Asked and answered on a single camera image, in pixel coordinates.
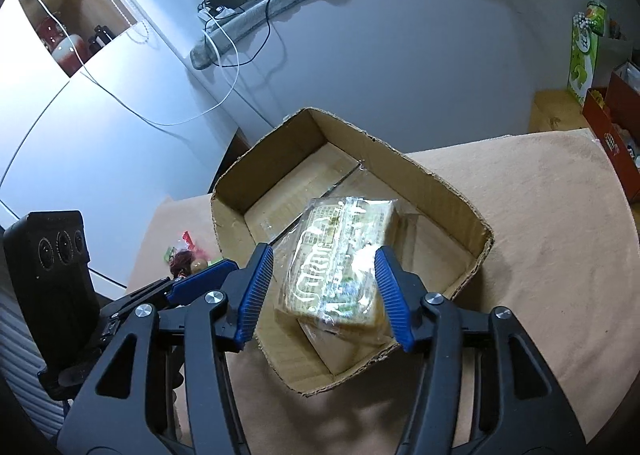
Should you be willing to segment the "brown jelly cup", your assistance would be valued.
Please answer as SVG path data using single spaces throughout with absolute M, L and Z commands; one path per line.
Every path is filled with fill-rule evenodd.
M 200 273 L 207 268 L 208 268 L 208 262 L 201 258 L 193 260 L 190 265 L 190 270 L 192 274 Z

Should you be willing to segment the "red dates snack bag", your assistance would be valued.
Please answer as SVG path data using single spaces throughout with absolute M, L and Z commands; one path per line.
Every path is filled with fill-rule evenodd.
M 171 279 L 185 279 L 194 275 L 191 273 L 190 265 L 198 258 L 206 260 L 208 267 L 216 263 L 216 260 L 194 241 L 189 231 L 184 231 L 178 241 L 169 246 L 164 253 L 164 261 L 168 265 Z

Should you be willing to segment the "biscuit pack clear wrapper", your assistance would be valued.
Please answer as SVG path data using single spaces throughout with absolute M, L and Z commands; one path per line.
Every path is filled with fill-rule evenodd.
M 396 200 L 312 200 L 294 227 L 277 309 L 353 342 L 386 342 L 390 325 L 374 257 L 381 247 L 394 245 L 399 223 Z

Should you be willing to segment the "red white jar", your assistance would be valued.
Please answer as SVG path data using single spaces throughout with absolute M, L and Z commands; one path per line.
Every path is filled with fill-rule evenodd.
M 38 24 L 36 33 L 67 76 L 73 76 L 89 59 L 86 42 L 77 34 L 66 36 L 61 25 L 50 16 Z

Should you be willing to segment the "power strip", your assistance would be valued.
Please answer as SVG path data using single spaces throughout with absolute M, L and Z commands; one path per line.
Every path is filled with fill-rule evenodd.
M 233 9 L 227 7 L 209 7 L 209 6 L 201 6 L 198 7 L 198 18 L 203 22 L 208 22 L 211 20 L 226 20 L 231 19 L 236 15 L 236 12 Z

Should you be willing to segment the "red box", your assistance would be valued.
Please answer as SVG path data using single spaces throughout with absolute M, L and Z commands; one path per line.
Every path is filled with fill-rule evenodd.
M 605 88 L 590 88 L 582 115 L 600 141 L 631 203 L 639 201 L 639 68 L 626 62 Z

